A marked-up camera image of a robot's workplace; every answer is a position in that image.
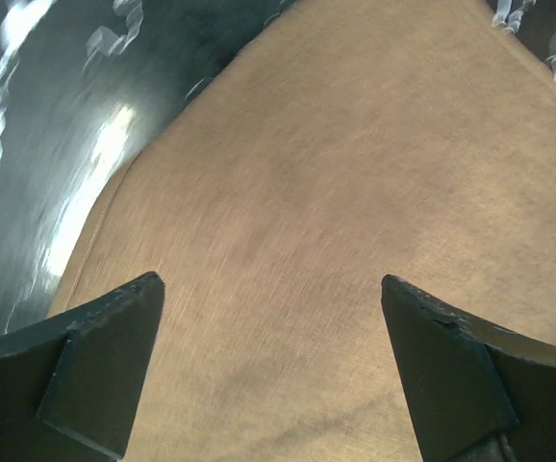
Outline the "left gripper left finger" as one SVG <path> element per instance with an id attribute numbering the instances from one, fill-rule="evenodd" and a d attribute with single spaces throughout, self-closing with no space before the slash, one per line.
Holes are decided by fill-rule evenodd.
<path id="1" fill-rule="evenodd" d="M 0 336 L 0 461 L 122 459 L 163 306 L 147 272 Z"/>

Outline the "brown cloth napkin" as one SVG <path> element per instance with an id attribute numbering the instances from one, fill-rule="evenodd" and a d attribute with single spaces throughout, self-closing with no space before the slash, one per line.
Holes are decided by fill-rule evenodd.
<path id="1" fill-rule="evenodd" d="M 96 201 L 54 311 L 155 271 L 130 461 L 417 461 L 388 273 L 556 344 L 556 83 L 479 1 L 302 1 Z"/>

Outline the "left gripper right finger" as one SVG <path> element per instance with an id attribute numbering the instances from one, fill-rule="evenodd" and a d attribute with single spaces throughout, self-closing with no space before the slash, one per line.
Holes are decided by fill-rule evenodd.
<path id="1" fill-rule="evenodd" d="M 382 310 L 425 461 L 556 461 L 556 346 L 394 275 Z"/>

